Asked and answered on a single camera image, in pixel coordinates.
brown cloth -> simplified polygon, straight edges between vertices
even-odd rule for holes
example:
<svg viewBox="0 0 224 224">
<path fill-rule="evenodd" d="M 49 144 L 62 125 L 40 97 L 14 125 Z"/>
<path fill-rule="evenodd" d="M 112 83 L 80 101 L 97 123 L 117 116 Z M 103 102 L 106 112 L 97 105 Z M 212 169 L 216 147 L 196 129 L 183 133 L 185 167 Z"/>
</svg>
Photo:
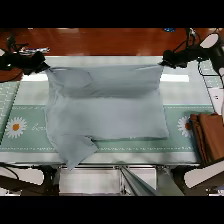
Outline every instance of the brown cloth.
<svg viewBox="0 0 224 224">
<path fill-rule="evenodd" d="M 202 163 L 224 158 L 224 126 L 218 114 L 191 114 L 194 136 Z"/>
</svg>

white flower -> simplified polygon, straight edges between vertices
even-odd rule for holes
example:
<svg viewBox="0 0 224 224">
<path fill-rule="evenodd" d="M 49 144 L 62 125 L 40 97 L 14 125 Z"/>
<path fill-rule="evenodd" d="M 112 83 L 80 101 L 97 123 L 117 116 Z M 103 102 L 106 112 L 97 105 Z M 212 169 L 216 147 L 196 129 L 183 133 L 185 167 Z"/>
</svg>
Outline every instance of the white flower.
<svg viewBox="0 0 224 224">
<path fill-rule="evenodd" d="M 185 137 L 191 137 L 193 135 L 192 130 L 191 130 L 191 126 L 188 122 L 189 117 L 185 116 L 179 119 L 178 121 L 178 130 L 182 132 L 182 135 L 184 135 Z"/>
<path fill-rule="evenodd" d="M 8 138 L 17 138 L 26 130 L 26 121 L 22 117 L 14 117 L 8 122 L 5 131 Z"/>
</svg>

fabric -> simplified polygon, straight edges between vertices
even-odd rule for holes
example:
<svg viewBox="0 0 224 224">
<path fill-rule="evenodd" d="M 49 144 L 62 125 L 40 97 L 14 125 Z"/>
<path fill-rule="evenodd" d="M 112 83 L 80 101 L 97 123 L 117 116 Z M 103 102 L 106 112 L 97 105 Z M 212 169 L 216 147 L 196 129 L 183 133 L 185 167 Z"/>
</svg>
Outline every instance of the fabric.
<svg viewBox="0 0 224 224">
<path fill-rule="evenodd" d="M 169 136 L 160 99 L 163 67 L 51 68 L 46 131 L 72 169 L 97 150 L 91 139 Z"/>
<path fill-rule="evenodd" d="M 203 164 L 224 158 L 224 127 L 218 114 L 191 114 L 195 139 Z"/>
</svg>

blue object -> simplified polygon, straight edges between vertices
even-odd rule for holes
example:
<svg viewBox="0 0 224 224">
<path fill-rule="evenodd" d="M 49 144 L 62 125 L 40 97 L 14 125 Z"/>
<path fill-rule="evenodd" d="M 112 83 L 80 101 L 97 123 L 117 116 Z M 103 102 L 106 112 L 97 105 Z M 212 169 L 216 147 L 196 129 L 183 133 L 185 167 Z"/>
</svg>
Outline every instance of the blue object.
<svg viewBox="0 0 224 224">
<path fill-rule="evenodd" d="M 175 32 L 176 28 L 164 28 L 166 32 Z"/>
</svg>

reddish-brown floor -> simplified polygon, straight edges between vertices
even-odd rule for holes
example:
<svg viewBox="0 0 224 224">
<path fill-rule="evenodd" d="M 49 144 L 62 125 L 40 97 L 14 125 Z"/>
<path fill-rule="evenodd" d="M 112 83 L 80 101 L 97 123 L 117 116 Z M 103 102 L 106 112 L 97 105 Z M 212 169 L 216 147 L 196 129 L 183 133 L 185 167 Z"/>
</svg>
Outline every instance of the reddish-brown floor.
<svg viewBox="0 0 224 224">
<path fill-rule="evenodd" d="M 201 38 L 212 31 L 196 28 Z M 162 28 L 16 28 L 0 29 L 0 48 L 10 32 L 16 36 L 17 43 L 29 43 L 29 47 L 49 47 L 46 56 L 157 56 L 166 49 L 174 49 L 185 40 L 184 28 L 168 33 Z M 0 71 L 0 80 L 7 80 L 18 74 Z"/>
</svg>

